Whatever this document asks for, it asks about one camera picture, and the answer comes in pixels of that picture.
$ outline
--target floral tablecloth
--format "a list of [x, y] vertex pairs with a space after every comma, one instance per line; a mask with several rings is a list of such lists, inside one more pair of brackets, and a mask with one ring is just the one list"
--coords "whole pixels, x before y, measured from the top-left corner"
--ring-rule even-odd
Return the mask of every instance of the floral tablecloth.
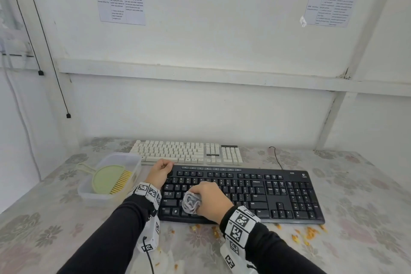
[[[0, 273], [55, 273], [115, 207], [86, 207], [77, 194], [85, 174], [135, 140], [95, 138], [0, 215]], [[241, 147], [244, 168], [279, 169], [273, 148]], [[411, 273], [411, 193], [355, 152], [276, 149], [284, 169], [306, 170], [326, 224], [267, 224], [328, 273]], [[143, 166], [139, 181], [149, 166]], [[162, 222], [157, 254], [177, 260], [160, 272], [230, 273], [219, 254], [218, 227]], [[128, 273], [149, 273], [134, 254]]]

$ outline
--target black sleeve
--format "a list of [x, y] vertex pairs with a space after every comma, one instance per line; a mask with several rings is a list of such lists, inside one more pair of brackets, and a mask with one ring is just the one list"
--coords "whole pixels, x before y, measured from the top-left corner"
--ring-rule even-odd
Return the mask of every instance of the black sleeve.
[[[223, 233], [236, 209], [237, 206], [230, 208], [221, 220], [220, 230]], [[275, 272], [287, 274], [325, 274], [262, 223], [257, 223], [251, 230], [245, 245], [245, 257], [256, 266], [260, 274], [271, 274], [274, 269]]]
[[152, 209], [144, 196], [126, 198], [57, 273], [124, 274]]

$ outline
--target black keyboard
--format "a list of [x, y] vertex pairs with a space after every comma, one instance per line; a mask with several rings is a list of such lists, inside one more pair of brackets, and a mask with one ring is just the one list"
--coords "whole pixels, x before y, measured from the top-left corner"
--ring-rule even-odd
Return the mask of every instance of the black keyboard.
[[214, 223], [182, 210], [184, 193], [202, 181], [215, 182], [236, 206], [262, 222], [324, 224], [306, 171], [174, 165], [162, 187], [158, 217], [163, 221]]

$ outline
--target spacebar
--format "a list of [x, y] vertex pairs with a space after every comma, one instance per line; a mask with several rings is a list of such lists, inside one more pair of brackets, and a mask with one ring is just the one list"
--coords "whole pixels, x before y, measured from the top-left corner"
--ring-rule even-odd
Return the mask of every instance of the spacebar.
[[178, 158], [176, 157], [154, 157], [154, 156], [148, 156], [146, 157], [146, 161], [158, 161], [159, 159], [167, 159], [169, 161], [174, 161], [174, 162], [178, 162]]

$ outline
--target plastic container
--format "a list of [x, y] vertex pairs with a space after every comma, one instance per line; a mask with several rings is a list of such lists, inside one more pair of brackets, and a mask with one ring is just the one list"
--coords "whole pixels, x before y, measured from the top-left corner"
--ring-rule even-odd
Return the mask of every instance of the plastic container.
[[96, 194], [91, 186], [92, 175], [88, 175], [80, 182], [77, 192], [83, 199], [86, 206], [98, 206], [105, 207], [115, 204], [120, 204], [126, 197], [128, 191], [131, 190], [136, 183], [136, 179], [141, 171], [141, 157], [140, 155], [130, 153], [112, 153], [104, 157], [96, 166], [95, 169], [100, 169], [104, 166], [120, 165], [124, 166], [126, 170], [131, 171], [129, 181], [123, 187], [123, 189], [112, 195]]

